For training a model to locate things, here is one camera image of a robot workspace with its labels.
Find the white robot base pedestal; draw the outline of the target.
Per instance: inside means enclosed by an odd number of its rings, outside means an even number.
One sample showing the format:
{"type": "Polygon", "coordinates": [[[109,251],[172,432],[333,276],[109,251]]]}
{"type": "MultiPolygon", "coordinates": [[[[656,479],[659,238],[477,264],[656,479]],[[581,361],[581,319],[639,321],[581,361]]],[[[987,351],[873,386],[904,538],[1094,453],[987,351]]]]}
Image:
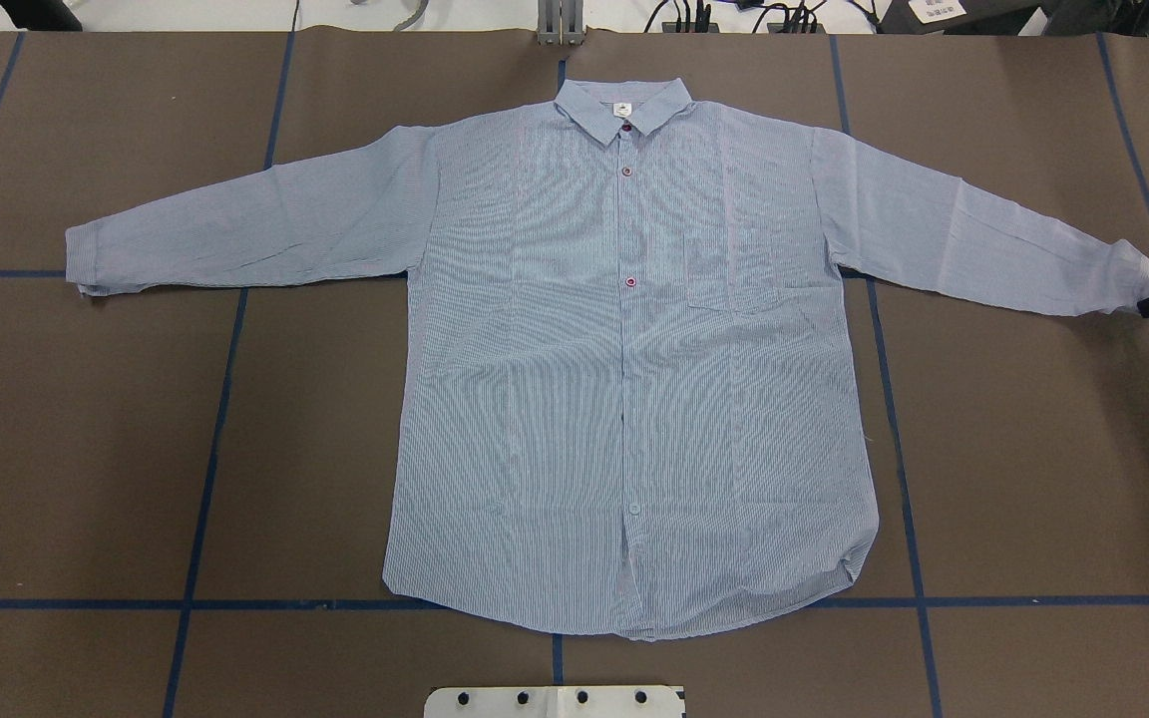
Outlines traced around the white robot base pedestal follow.
{"type": "Polygon", "coordinates": [[[683,687],[666,685],[444,687],[424,717],[685,717],[683,687]]]}

